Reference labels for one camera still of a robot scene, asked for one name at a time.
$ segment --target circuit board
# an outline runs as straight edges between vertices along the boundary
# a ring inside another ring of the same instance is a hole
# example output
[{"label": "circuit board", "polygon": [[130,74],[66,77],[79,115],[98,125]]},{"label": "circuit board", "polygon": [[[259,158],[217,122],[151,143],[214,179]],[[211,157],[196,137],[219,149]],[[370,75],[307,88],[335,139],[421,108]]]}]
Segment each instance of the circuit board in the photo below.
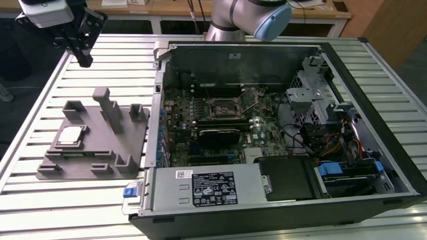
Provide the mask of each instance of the circuit board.
[{"label": "circuit board", "polygon": [[[190,90],[176,88],[164,92],[171,167],[195,166],[195,157],[219,157],[221,164],[253,163],[255,157],[286,156],[287,144],[274,117],[277,94],[262,93],[259,87],[245,89],[243,97],[196,98]],[[245,120],[250,130],[241,132],[237,144],[200,147],[196,122],[199,120]]]}]

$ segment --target metal bracket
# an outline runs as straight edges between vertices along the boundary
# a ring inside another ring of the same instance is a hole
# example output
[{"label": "metal bracket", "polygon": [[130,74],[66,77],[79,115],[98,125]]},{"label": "metal bracket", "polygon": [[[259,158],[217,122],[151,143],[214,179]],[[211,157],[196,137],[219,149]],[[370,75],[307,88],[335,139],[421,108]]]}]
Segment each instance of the metal bracket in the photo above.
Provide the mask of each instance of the metal bracket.
[{"label": "metal bracket", "polygon": [[154,49],[152,49],[152,54],[154,54],[154,60],[159,62],[160,56],[166,54],[170,51],[170,41],[156,41],[154,43]]},{"label": "metal bracket", "polygon": [[290,88],[286,90],[286,97],[298,114],[306,114],[315,100],[322,100],[323,96],[310,88]]}]

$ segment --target blue end cap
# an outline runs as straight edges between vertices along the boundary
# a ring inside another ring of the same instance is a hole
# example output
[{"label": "blue end cap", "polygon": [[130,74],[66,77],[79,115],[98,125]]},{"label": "blue end cap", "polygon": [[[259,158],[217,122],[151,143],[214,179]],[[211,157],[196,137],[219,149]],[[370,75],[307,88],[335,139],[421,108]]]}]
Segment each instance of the blue end cap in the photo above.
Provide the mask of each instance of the blue end cap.
[{"label": "blue end cap", "polygon": [[273,41],[286,29],[291,17],[293,8],[285,4],[266,17],[254,32],[254,37],[261,41]]},{"label": "blue end cap", "polygon": [[136,187],[130,187],[126,188],[123,191],[123,197],[127,198],[136,198],[138,197],[138,193],[136,193]]},{"label": "blue end cap", "polygon": [[385,172],[385,167],[383,167],[383,164],[381,161],[375,161],[375,167],[377,167],[377,170],[378,172]]},{"label": "blue end cap", "polygon": [[323,163],[318,167],[318,169],[319,169],[321,176],[343,173],[341,164],[338,162]]}]

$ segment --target wooden desk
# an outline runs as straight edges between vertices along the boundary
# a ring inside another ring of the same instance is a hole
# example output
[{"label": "wooden desk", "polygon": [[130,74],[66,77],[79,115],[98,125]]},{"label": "wooden desk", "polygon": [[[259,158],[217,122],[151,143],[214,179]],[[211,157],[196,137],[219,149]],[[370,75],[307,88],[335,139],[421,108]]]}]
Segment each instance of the wooden desk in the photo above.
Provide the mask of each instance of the wooden desk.
[{"label": "wooden desk", "polygon": [[[211,20],[213,0],[202,0],[203,11],[207,20]],[[186,0],[150,0],[147,5],[130,4],[127,8],[102,8],[102,0],[90,0],[88,6],[108,14],[111,20],[148,20],[151,21],[152,33],[162,34],[160,21],[192,21],[190,16],[188,4]],[[326,10],[319,7],[314,9],[293,9],[294,24],[325,24],[331,25],[329,37],[339,37],[349,19],[353,18],[350,12],[339,12],[334,7],[333,0],[327,0]],[[195,14],[202,16],[199,3],[194,0]],[[0,1],[0,18],[14,18],[22,11],[18,0]]]}]

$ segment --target barcode label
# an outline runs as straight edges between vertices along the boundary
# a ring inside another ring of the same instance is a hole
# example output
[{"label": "barcode label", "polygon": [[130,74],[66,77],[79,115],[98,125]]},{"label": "barcode label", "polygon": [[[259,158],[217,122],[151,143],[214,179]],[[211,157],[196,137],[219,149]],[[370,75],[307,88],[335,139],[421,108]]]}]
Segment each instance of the barcode label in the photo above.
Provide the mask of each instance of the barcode label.
[{"label": "barcode label", "polygon": [[176,178],[178,179],[191,179],[194,174],[194,170],[182,170],[176,171]]}]

